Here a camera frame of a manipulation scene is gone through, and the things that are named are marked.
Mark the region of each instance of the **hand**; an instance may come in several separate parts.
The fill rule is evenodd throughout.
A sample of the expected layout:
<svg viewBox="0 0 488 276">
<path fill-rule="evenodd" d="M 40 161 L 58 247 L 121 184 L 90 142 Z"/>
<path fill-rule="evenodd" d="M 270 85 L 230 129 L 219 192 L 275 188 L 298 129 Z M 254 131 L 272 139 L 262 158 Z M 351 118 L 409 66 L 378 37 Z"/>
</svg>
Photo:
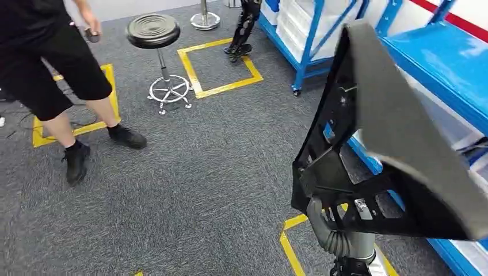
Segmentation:
<svg viewBox="0 0 488 276">
<path fill-rule="evenodd" d="M 80 11 L 80 15 L 85 20 L 88 27 L 90 27 L 90 31 L 94 36 L 102 35 L 102 25 L 91 10 Z"/>
</svg>

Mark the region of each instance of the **chrome stool base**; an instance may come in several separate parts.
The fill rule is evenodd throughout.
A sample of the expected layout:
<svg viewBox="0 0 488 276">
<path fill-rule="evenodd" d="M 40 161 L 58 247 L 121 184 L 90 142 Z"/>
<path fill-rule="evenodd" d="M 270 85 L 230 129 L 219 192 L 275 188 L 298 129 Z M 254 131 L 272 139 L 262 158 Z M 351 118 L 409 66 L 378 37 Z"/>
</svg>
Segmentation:
<svg viewBox="0 0 488 276">
<path fill-rule="evenodd" d="M 190 19 L 190 22 L 197 30 L 213 30 L 220 25 L 220 17 L 215 13 L 197 13 Z"/>
<path fill-rule="evenodd" d="M 159 83 L 163 83 L 164 88 L 156 88 L 156 85 Z M 189 103 L 188 99 L 186 98 L 186 95 L 190 90 L 193 90 L 193 88 L 190 86 L 188 80 L 182 76 L 170 75 L 169 79 L 162 76 L 151 84 L 151 87 L 149 87 L 149 96 L 147 96 L 147 98 L 158 101 L 159 114 L 164 115 L 166 114 L 166 110 L 164 109 L 165 104 L 177 102 L 181 99 L 186 103 L 185 108 L 192 108 L 192 104 Z M 161 98 L 158 93 L 163 93 L 164 96 Z"/>
</svg>

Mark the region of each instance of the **blue shelving unit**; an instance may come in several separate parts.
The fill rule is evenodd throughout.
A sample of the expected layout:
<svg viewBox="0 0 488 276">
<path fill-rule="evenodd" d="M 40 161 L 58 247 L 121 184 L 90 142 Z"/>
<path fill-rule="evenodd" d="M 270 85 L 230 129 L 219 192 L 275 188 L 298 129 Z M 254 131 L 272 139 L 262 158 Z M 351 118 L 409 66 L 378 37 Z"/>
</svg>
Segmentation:
<svg viewBox="0 0 488 276">
<path fill-rule="evenodd" d="M 351 11 L 353 6 L 357 3 L 356 0 L 350 0 L 348 7 L 339 16 L 339 18 L 334 23 L 332 28 L 329 31 L 327 31 L 325 36 L 320 40 L 319 44 L 314 49 L 312 49 L 312 43 L 315 39 L 315 34 L 317 32 L 317 26 L 319 25 L 320 16 L 322 14 L 322 9 L 324 6 L 324 1 L 331 1 L 331 0 L 315 1 L 314 17 L 312 19 L 310 31 L 308 33 L 307 41 L 305 43 L 305 49 L 303 52 L 301 62 L 298 62 L 293 57 L 293 55 L 290 53 L 290 51 L 285 46 L 283 41 L 276 34 L 276 26 L 271 25 L 263 14 L 260 16 L 258 20 L 262 30 L 266 33 L 268 38 L 275 44 L 278 50 L 283 54 L 283 56 L 285 56 L 288 62 L 290 62 L 290 64 L 296 70 L 295 81 L 292 84 L 293 93 L 295 95 L 300 94 L 300 90 L 302 89 L 303 79 L 329 72 L 330 70 L 329 64 L 332 61 L 333 57 L 318 59 L 318 60 L 312 60 L 312 59 L 320 50 L 320 48 L 324 45 L 327 39 L 329 39 L 329 37 L 333 34 L 333 32 L 341 26 L 341 23 L 343 22 L 344 18 Z M 402 0 L 389 0 L 387 9 L 392 9 L 395 10 L 395 12 L 397 12 L 399 8 L 399 5 L 397 4 L 401 3 L 401 1 Z M 361 8 L 358 13 L 358 18 L 361 18 L 364 15 L 364 12 L 366 11 L 368 5 L 369 5 L 369 0 L 363 0 L 363 3 L 361 4 Z M 388 18 L 386 18 L 385 20 L 385 18 L 383 17 L 382 20 L 380 20 L 379 25 L 381 25 L 382 28 L 389 28 L 389 26 L 391 25 L 391 20 L 389 21 Z M 311 71 L 307 71 L 307 69 L 312 66 L 318 66 L 318 68 Z"/>
<path fill-rule="evenodd" d="M 381 40 L 401 69 L 488 136 L 488 44 L 444 22 L 454 1 L 444 0 L 426 27 Z M 396 12 L 387 12 L 394 13 L 384 15 L 392 21 Z M 382 28 L 386 35 L 388 28 Z M 372 173 L 382 171 L 382 165 L 366 154 L 356 138 L 351 138 L 348 144 Z M 404 208 L 399 196 L 393 191 L 390 194 Z M 455 241 L 428 239 L 428 242 L 456 275 L 488 275 L 488 271 L 479 271 L 474 265 L 487 264 L 488 255 L 463 255 L 461 245 Z M 488 250 L 488 239 L 462 246 Z"/>
</svg>

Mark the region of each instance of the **yellow tape square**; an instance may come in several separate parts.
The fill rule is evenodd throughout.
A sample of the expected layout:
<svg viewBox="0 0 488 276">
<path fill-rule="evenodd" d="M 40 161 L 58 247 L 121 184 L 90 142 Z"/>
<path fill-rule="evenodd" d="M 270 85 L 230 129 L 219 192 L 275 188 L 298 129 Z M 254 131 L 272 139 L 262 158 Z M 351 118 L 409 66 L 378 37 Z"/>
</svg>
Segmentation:
<svg viewBox="0 0 488 276">
<path fill-rule="evenodd" d="M 210 95 L 215 95 L 218 93 L 222 93 L 227 90 L 231 90 L 237 87 L 242 87 L 246 85 L 250 85 L 252 83 L 260 82 L 263 80 L 261 74 L 258 72 L 256 67 L 254 66 L 253 62 L 249 59 L 247 56 L 242 56 L 242 60 L 244 61 L 245 65 L 247 66 L 247 69 L 251 72 L 252 77 L 249 79 L 243 79 L 239 80 L 234 83 L 230 83 L 228 85 L 223 85 L 217 88 L 209 89 L 206 91 L 203 91 L 200 85 L 200 81 L 198 80 L 195 70 L 193 69 L 192 63 L 188 59 L 188 52 L 199 50 L 199 49 L 205 49 L 217 45 L 222 45 L 222 44 L 227 44 L 232 42 L 232 38 L 230 39 L 223 39 L 223 40 L 218 40 L 210 43 L 205 43 L 197 46 L 192 46 L 184 49 L 179 49 L 178 50 L 178 55 L 180 56 L 181 62 L 183 62 L 183 66 L 185 66 L 186 73 L 188 74 L 188 78 L 190 79 L 190 82 L 192 83 L 193 90 L 195 91 L 195 96 L 197 99 L 208 97 Z"/>
<path fill-rule="evenodd" d="M 348 205 L 347 204 L 342 204 L 341 205 L 344 210 L 347 210 Z M 300 223 L 304 223 L 305 221 L 308 220 L 308 217 L 305 216 L 304 214 L 298 215 L 296 217 L 290 218 L 285 221 L 283 225 L 283 230 L 281 231 L 280 234 L 280 244 L 283 248 L 283 251 L 285 251 L 285 255 L 288 258 L 288 261 L 295 273 L 296 276 L 305 276 L 305 272 L 303 271 L 302 265 L 300 264 L 300 261 L 296 257 L 295 252 L 293 251 L 293 248 L 291 246 L 291 243 L 288 240 L 286 230 L 293 228 Z M 378 256 L 381 256 L 383 258 L 383 263 L 386 268 L 386 272 L 388 273 L 389 276 L 398 276 L 398 273 L 395 271 L 393 266 L 391 265 L 390 261 L 385 257 L 385 255 L 381 252 L 379 247 L 375 244 L 376 252 Z"/>
<path fill-rule="evenodd" d="M 112 85 L 112 93 L 110 94 L 109 99 L 110 99 L 110 103 L 112 104 L 115 117 L 120 120 L 119 103 L 117 101 L 117 92 L 115 89 L 115 78 L 113 76 L 113 67 L 111 64 L 105 64 L 100 66 L 100 68 L 103 70 L 107 80 Z M 53 78 L 55 81 L 60 81 L 63 79 L 63 76 L 56 75 Z M 104 127 L 106 127 L 104 122 L 96 122 L 94 124 L 82 126 L 80 128 L 75 129 L 73 131 L 73 134 L 76 136 L 90 131 L 96 131 L 97 129 L 101 129 Z M 34 126 L 33 126 L 33 133 L 32 133 L 32 144 L 34 145 L 34 147 L 37 148 L 42 145 L 53 143 L 55 141 L 56 139 L 53 136 L 47 136 L 47 137 L 43 136 L 43 125 L 41 121 L 34 116 Z"/>
</svg>

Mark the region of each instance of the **black sneaker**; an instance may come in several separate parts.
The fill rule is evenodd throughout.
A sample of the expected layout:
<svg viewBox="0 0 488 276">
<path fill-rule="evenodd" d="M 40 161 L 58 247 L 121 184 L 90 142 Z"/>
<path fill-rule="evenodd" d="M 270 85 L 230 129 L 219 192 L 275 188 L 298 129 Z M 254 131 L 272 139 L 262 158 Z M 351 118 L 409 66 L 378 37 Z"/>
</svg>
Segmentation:
<svg viewBox="0 0 488 276">
<path fill-rule="evenodd" d="M 110 138 L 117 144 L 136 150 L 143 149 L 147 146 L 147 140 L 144 136 L 121 125 L 116 126 L 114 130 L 109 130 L 108 133 Z"/>
<path fill-rule="evenodd" d="M 64 152 L 63 160 L 68 163 L 66 180 L 71 186 L 79 184 L 86 175 L 86 160 L 90 156 L 90 147 L 81 144 L 77 149 Z"/>
<path fill-rule="evenodd" d="M 241 56 L 247 55 L 252 49 L 251 44 L 242 44 L 238 49 L 229 53 L 230 62 L 236 62 Z"/>
<path fill-rule="evenodd" d="M 230 53 L 232 52 L 233 47 L 234 47 L 234 44 L 231 43 L 228 47 L 225 47 L 224 48 L 224 53 L 226 53 L 226 55 L 230 55 Z"/>
</svg>

